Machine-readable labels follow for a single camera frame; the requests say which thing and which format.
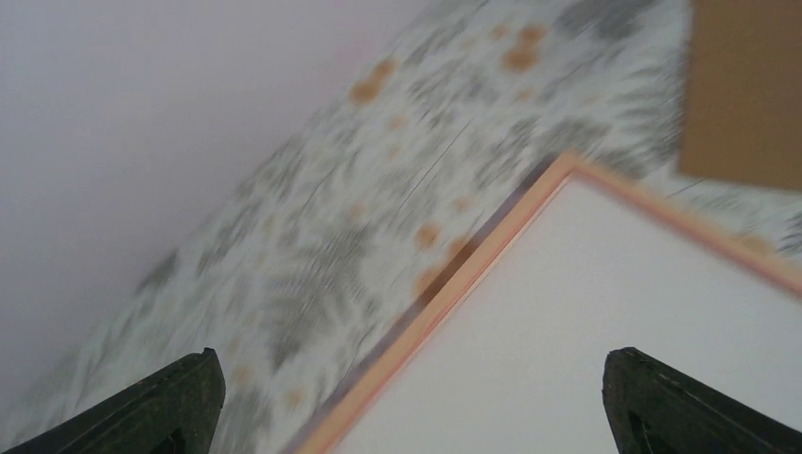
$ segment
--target brown cardboard box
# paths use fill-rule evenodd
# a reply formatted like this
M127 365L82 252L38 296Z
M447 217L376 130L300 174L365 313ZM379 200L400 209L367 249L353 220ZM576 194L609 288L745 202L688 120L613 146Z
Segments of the brown cardboard box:
M802 1L693 5L680 171L802 190Z

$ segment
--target white surface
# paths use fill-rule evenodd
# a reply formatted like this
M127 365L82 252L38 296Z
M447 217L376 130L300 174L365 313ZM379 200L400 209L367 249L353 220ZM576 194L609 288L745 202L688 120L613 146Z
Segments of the white surface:
M602 372L630 345L802 429L802 304L570 182L337 452L616 452Z
M430 2L0 2L0 409Z

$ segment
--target white board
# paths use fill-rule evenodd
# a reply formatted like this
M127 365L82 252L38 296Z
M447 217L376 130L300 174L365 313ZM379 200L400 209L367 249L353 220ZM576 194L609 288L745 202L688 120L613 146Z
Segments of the white board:
M616 452L625 346L802 430L799 299L569 179L335 452Z

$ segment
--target floral tablecloth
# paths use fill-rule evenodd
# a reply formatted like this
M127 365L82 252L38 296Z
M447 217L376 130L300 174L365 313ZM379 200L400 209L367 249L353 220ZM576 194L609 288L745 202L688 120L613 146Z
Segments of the floral tablecloth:
M566 148L802 261L799 194L673 172L686 2L450 3L36 383L0 449L212 347L228 388L213 452L278 452L532 165Z

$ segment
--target gray wall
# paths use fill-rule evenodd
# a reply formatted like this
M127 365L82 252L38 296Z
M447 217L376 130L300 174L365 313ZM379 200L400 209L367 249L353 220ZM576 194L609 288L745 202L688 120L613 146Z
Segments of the gray wall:
M2 2L0 409L429 2Z

